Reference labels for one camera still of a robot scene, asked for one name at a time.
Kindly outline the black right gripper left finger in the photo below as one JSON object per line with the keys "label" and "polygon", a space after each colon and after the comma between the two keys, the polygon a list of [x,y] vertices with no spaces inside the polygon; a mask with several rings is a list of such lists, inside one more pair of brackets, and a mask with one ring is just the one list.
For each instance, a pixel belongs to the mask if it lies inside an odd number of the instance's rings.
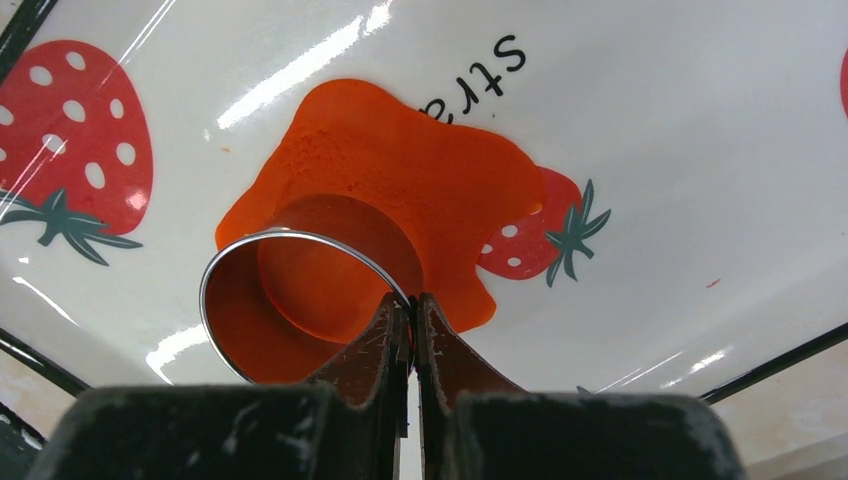
{"label": "black right gripper left finger", "polygon": [[410,305],[386,296],[367,328],[304,381],[122,386],[83,393],[33,479],[395,479],[406,433]]}

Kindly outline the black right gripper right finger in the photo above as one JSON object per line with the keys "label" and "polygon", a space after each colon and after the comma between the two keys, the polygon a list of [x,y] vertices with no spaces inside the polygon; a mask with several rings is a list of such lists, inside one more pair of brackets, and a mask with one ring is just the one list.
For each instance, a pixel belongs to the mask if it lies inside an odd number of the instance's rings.
{"label": "black right gripper right finger", "polygon": [[530,392],[416,303],[415,354],[427,479],[742,479],[720,418],[668,394]]}

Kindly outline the orange dough disc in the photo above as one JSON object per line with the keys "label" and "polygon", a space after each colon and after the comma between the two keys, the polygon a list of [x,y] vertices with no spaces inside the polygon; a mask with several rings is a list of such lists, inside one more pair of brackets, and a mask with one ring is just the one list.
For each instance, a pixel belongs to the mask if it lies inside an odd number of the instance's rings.
{"label": "orange dough disc", "polygon": [[511,141],[439,122],[366,81],[337,79],[304,97],[215,241],[224,247],[265,229],[287,205],[316,194],[362,201],[395,222],[421,261],[424,289],[464,332],[496,311],[476,272],[484,244],[538,210],[546,188]]}

